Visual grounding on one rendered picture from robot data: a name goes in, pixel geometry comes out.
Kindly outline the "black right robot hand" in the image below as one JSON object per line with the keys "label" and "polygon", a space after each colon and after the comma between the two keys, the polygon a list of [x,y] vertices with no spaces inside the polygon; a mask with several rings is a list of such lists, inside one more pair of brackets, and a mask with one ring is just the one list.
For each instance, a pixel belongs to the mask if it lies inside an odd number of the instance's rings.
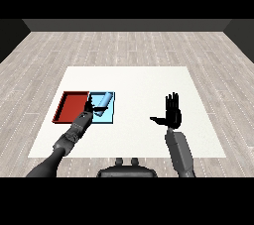
{"label": "black right robot hand", "polygon": [[179,129],[182,124],[182,113],[179,108],[179,95],[175,92],[166,97],[166,116],[164,118],[151,117],[158,125]]}

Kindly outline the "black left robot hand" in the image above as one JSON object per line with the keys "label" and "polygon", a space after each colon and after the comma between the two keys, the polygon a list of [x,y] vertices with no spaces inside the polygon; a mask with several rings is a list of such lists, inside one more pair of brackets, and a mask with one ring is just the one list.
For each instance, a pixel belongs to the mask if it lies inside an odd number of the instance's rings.
{"label": "black left robot hand", "polygon": [[88,96],[87,101],[85,102],[84,105],[84,111],[85,112],[104,112],[106,110],[106,107],[96,107],[95,105],[92,104],[92,97]]}

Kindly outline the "small blue can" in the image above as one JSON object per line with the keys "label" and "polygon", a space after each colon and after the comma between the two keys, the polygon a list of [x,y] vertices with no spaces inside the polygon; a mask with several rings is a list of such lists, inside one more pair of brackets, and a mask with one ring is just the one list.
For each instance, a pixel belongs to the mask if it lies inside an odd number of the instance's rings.
{"label": "small blue can", "polygon": [[[111,92],[106,92],[101,99],[100,103],[98,104],[98,107],[107,107],[113,94]],[[96,111],[95,114],[99,117],[103,115],[103,111]]]}

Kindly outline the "red shallow open box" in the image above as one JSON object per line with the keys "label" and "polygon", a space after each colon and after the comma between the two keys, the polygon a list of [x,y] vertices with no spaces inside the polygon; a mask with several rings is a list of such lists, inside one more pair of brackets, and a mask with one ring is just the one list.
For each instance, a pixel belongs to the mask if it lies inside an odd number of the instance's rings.
{"label": "red shallow open box", "polygon": [[55,124],[71,124],[83,111],[88,94],[88,91],[65,91],[52,122]]}

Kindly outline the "light blue shallow open box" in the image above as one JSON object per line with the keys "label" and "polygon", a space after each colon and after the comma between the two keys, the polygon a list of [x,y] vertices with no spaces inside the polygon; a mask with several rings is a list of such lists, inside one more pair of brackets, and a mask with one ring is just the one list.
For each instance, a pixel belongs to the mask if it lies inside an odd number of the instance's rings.
{"label": "light blue shallow open box", "polygon": [[[92,91],[91,97],[92,97],[92,104],[98,107],[98,104],[100,103],[101,99],[103,98],[105,91]],[[101,117],[97,116],[95,112],[93,112],[93,124],[112,124],[113,123],[113,115],[114,115],[114,93],[113,94],[108,106],[106,107],[106,110],[103,112],[103,115]]]}

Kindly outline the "dark grey robot body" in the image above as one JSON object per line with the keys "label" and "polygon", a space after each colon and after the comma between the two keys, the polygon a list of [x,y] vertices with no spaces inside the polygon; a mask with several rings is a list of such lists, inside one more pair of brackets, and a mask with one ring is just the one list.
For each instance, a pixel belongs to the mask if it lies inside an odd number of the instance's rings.
{"label": "dark grey robot body", "polygon": [[137,158],[131,159],[130,166],[124,166],[123,159],[117,158],[113,167],[101,169],[97,177],[157,177],[157,174],[153,169],[141,167]]}

